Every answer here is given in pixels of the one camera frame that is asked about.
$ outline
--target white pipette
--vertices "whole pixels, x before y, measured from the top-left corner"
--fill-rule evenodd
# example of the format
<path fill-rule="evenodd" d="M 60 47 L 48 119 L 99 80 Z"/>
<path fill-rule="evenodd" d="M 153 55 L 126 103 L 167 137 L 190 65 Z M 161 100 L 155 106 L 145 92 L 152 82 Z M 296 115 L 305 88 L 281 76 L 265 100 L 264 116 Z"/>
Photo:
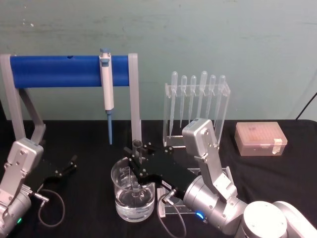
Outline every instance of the white pipette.
<path fill-rule="evenodd" d="M 172 92 L 172 102 L 170 107 L 170 120 L 169 120 L 169 136 L 172 135 L 173 124 L 174 124 L 174 110 L 175 110 L 175 97 L 177 90 L 177 72 L 172 73 L 172 83 L 171 83 L 171 92 Z"/>
<path fill-rule="evenodd" d="M 183 75 L 182 81 L 181 81 L 181 86 L 180 86 L 181 98 L 180 98 L 180 124 L 179 124 L 179 128 L 182 127 L 186 86 L 187 86 L 187 77 L 185 75 Z"/>
<path fill-rule="evenodd" d="M 211 99 L 213 94 L 213 89 L 214 89 L 214 85 L 216 84 L 216 76 L 212 75 L 210 76 L 209 79 L 209 85 L 208 85 L 208 89 L 209 89 L 209 95 L 208 95 L 208 100 L 207 100 L 207 108 L 206 108 L 206 118 L 208 118 L 209 116 L 209 110 L 210 110 L 210 106 L 211 106 Z"/>
<path fill-rule="evenodd" d="M 189 101 L 189 111 L 188 111 L 188 123 L 190 123 L 190 118 L 192 116 L 193 110 L 193 100 L 195 95 L 195 88 L 196 88 L 196 76 L 192 76 L 190 78 L 190 101 Z"/>
<path fill-rule="evenodd" d="M 207 81 L 207 72 L 203 71 L 202 75 L 200 76 L 200 84 L 199 84 L 199 100 L 198 100 L 198 108 L 197 108 L 197 118 L 200 118 L 200 111 L 202 109 L 202 101 L 203 101 L 203 95 L 204 95 L 204 90 L 206 86 L 206 81 Z"/>

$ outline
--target black table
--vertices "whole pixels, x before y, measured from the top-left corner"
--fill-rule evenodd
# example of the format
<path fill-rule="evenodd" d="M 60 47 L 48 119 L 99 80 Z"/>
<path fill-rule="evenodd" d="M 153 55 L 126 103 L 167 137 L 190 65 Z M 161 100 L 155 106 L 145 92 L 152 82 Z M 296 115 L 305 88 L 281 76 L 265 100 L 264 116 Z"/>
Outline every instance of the black table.
<path fill-rule="evenodd" d="M 230 166 L 238 197 L 247 203 L 255 200 L 286 201 L 297 207 L 317 227 L 317 124 L 309 120 L 278 121 L 288 139 L 280 157 L 240 157 L 234 142 L 236 121 L 226 121 L 220 145 L 223 167 Z M 26 122 L 29 135 L 30 122 Z M 37 219 L 39 202 L 32 207 L 11 233 L 11 238 L 168 238 L 156 211 L 141 223 L 128 223 L 116 213 L 110 170 L 122 158 L 123 147 L 130 143 L 129 121 L 114 121 L 114 145 L 107 141 L 106 121 L 47 121 L 46 160 L 62 165 L 78 155 L 78 170 L 53 188 L 64 199 L 66 215 L 57 228 L 43 227 Z M 162 121 L 144 121 L 143 141 L 162 145 Z M 0 165 L 7 159 L 14 141 L 10 122 L 0 122 Z M 197 166 L 184 150 L 175 151 L 175 159 L 184 166 Z M 59 220 L 57 199 L 47 205 L 43 216 L 48 223 Z M 195 215 L 183 215 L 188 238 L 227 237 Z M 177 216 L 165 219 L 172 232 L 181 234 Z"/>

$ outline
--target clear acrylic rack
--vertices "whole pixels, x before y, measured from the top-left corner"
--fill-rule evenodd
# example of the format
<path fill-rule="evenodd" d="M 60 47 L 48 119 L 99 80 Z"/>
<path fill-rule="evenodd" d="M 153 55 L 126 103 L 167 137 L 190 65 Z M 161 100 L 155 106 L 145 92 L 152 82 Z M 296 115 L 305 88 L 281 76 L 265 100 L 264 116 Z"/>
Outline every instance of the clear acrylic rack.
<path fill-rule="evenodd" d="M 172 85 L 165 84 L 164 146 L 185 147 L 181 135 L 182 128 L 195 118 L 212 120 L 217 145 L 219 146 L 230 97 L 230 88 L 225 76 L 222 75 L 219 79 L 216 79 L 214 75 L 211 75 L 207 79 L 207 72 L 203 71 L 200 83 L 196 83 L 196 77 L 194 76 L 188 80 L 188 84 L 186 84 L 186 81 L 185 76 L 182 76 L 179 84 L 177 84 L 177 73 L 173 72 Z"/>

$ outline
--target dropper rack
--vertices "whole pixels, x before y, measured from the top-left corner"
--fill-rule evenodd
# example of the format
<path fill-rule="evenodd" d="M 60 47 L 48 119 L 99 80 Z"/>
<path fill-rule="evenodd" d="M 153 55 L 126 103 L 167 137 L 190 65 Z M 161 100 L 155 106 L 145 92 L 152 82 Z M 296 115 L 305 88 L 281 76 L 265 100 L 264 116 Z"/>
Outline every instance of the dropper rack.
<path fill-rule="evenodd" d="M 191 85 L 191 80 L 187 80 L 188 84 L 185 89 L 185 100 L 183 106 L 183 116 L 181 113 L 181 98 L 183 97 L 185 86 L 181 85 L 181 80 L 178 80 L 178 85 L 165 84 L 165 97 L 164 97 L 164 124 L 163 124 L 163 144 L 164 146 L 172 146 L 174 148 L 184 148 L 182 129 L 195 118 L 211 119 L 213 123 L 213 129 L 217 139 L 217 146 L 219 147 L 221 133 L 223 129 L 223 123 L 228 107 L 230 88 L 226 82 L 224 75 L 218 79 L 214 75 L 208 77 L 207 81 L 203 80 L 203 75 L 207 73 L 203 71 L 201 81 L 195 85 Z M 191 92 L 194 90 L 194 99 L 192 103 L 192 112 L 189 116 L 189 104 L 191 98 Z M 172 107 L 172 95 L 175 96 L 174 109 Z M 169 134 L 170 119 L 175 120 L 172 123 L 174 126 Z"/>

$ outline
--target pipette tip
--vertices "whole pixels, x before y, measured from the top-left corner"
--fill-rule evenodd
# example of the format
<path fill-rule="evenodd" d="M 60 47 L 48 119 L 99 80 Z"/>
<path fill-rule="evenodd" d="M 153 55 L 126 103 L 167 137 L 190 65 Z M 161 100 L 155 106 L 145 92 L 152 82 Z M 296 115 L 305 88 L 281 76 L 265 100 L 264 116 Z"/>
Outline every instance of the pipette tip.
<path fill-rule="evenodd" d="M 112 121 L 111 121 L 111 110 L 106 110 L 108 120 L 108 136 L 109 144 L 112 145 Z"/>

